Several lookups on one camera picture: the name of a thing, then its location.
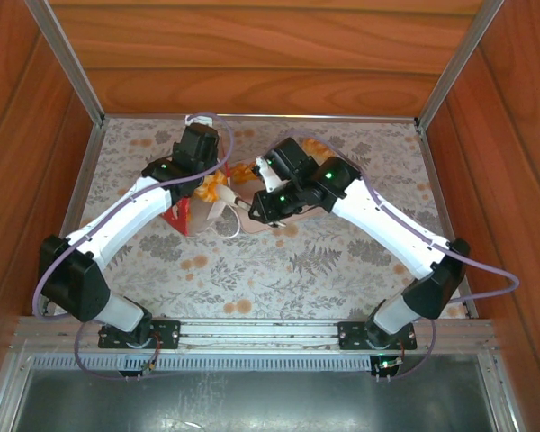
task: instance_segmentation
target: red object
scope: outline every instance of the red object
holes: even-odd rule
[[[219,144],[219,156],[224,158],[226,151],[224,145],[220,141]],[[228,163],[224,164],[226,168],[226,177],[230,178],[230,169]],[[184,236],[190,235],[189,222],[190,222],[190,198],[183,198],[177,205],[169,208],[162,214],[162,218],[168,222],[176,231]]]
[[[176,231],[187,236],[188,222],[190,221],[190,198],[181,199],[176,205],[170,207],[162,214],[162,218]]]

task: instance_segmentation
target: gray metal panel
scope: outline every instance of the gray metal panel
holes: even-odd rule
[[[415,124],[413,117],[404,116],[371,116],[371,115],[288,115],[288,114],[228,114],[219,113],[220,117],[228,120],[251,120],[261,122],[338,122],[338,123],[406,123]],[[112,114],[107,113],[109,119],[172,119],[182,120],[186,114],[171,114],[167,112],[152,114]]]
[[[424,108],[422,108],[422,113],[419,117],[419,125],[422,129],[426,130],[432,122],[438,108],[440,108],[440,105],[446,99],[448,92],[462,72],[462,69],[464,69],[466,62],[474,52],[482,35],[486,32],[494,16],[502,6],[502,3],[504,3],[504,0],[484,0],[480,11],[478,11],[470,28],[464,35],[462,43],[460,43],[453,57],[446,65],[442,76],[436,83],[436,87],[434,87],[432,94],[428,98]]]
[[[89,370],[139,371],[148,354],[98,353],[80,355]],[[74,354],[36,354],[33,370],[78,371]],[[163,354],[156,371],[218,372],[364,372],[370,371],[369,355],[239,355],[239,354]]]
[[[513,398],[513,391],[508,379],[503,375],[503,365],[500,357],[495,358],[492,354],[478,354],[478,364],[484,380],[486,393],[490,402],[491,415],[497,430],[518,432],[526,430],[522,418]]]
[[[303,354],[339,356],[336,319],[180,319],[180,345],[183,354]],[[436,354],[477,354],[498,348],[491,322],[487,319],[437,319]],[[56,323],[22,317],[14,334],[14,352],[72,353],[79,323],[63,319]],[[85,327],[81,353],[100,353],[99,327]],[[426,319],[414,324],[418,354],[427,352],[432,327]],[[378,354],[379,351],[360,351]]]
[[[68,38],[62,31],[54,11],[46,0],[25,0],[28,9],[34,16],[46,41],[54,51],[58,62],[66,72],[76,94],[82,101],[88,115],[94,124],[101,125],[104,119],[104,109],[100,105],[95,91],[90,85],[78,58],[70,46]]]
[[[482,432],[492,430],[484,397],[473,356],[433,357],[391,384],[366,373],[181,372],[125,383],[32,371],[15,430]]]

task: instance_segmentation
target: gray leaf pattern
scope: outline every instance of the gray leaf pattern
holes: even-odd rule
[[[441,232],[413,125],[287,119],[230,119],[229,125],[237,139],[231,166],[263,154],[287,131],[311,131],[367,168],[388,201]],[[110,119],[83,223],[127,191],[149,161],[170,156],[183,130],[181,120]],[[212,227],[185,238],[156,218],[104,269],[106,281],[155,316],[363,320],[411,280],[382,246],[331,214],[297,221],[290,230],[224,239],[236,230],[225,211]],[[447,316],[464,316],[449,308]]]
[[[341,255],[342,252],[339,250],[330,247],[319,247],[316,249],[316,245],[314,245],[312,249],[306,247],[300,254],[294,254],[290,258],[290,262],[292,263],[292,269],[297,269],[300,272],[300,276],[302,276],[302,270],[312,276],[316,276],[315,271],[327,275],[328,271],[332,271],[336,267],[336,262],[340,259]]]
[[[348,253],[352,257],[360,257],[365,263],[374,264],[379,267],[387,266],[391,260],[384,246],[375,240],[352,240],[348,243]]]
[[[124,261],[124,258],[130,253],[132,248],[132,245],[124,245],[118,249],[118,252],[116,252],[116,255],[114,255],[114,258],[112,258],[110,264],[108,264],[108,267],[112,269],[112,265],[117,266],[119,261]]]
[[[166,237],[152,234],[149,237],[144,237],[139,246],[144,252],[149,252],[151,257],[172,263],[180,259],[182,255],[182,250],[177,248],[181,243],[182,240],[176,234],[169,234]]]
[[[211,282],[225,290],[234,291],[245,271],[246,268],[241,263],[229,265],[226,258],[221,256],[211,269]]]

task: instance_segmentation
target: black mounting bracket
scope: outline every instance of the black mounting bracket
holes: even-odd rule
[[[150,336],[142,345],[128,342],[124,333],[112,326],[102,326],[98,331],[98,347],[102,349],[155,349],[156,338],[160,339],[160,349],[178,349],[180,341],[180,321],[153,319],[150,322]]]
[[[385,347],[375,346],[369,341],[365,321],[340,321],[337,328],[338,344],[342,351],[365,349],[401,350],[401,343],[405,350],[418,347],[416,333],[412,324],[407,324],[396,335],[393,335],[393,341]]]

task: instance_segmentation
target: metal corner bracket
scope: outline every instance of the metal corner bracket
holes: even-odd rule
[[[76,94],[82,101],[92,122],[102,125],[104,109],[100,105],[95,91],[86,77],[76,53],[70,46],[66,34],[62,30],[54,11],[47,0],[24,0],[34,20],[38,24],[44,38],[54,51],[54,55],[64,69],[68,80],[74,87]]]
[[[480,42],[503,3],[504,0],[484,0],[480,11],[474,17],[470,28],[446,65],[424,108],[422,108],[422,113],[418,119],[418,125],[422,129],[426,130],[432,119],[434,119],[438,108],[440,108],[440,105],[446,99],[448,92],[464,69],[466,62],[473,54],[474,49],[478,46],[478,42]]]
[[[86,207],[86,199],[90,192],[90,185],[94,178],[98,157],[100,156],[100,151],[102,150],[102,145],[104,143],[106,123],[107,121],[103,121],[101,125],[95,124],[92,127],[90,139],[86,145],[84,159],[82,159],[82,165],[80,166],[76,184],[74,185],[74,191],[70,197],[66,216],[62,222],[62,228],[60,229],[60,236],[62,238],[79,228],[82,213]]]

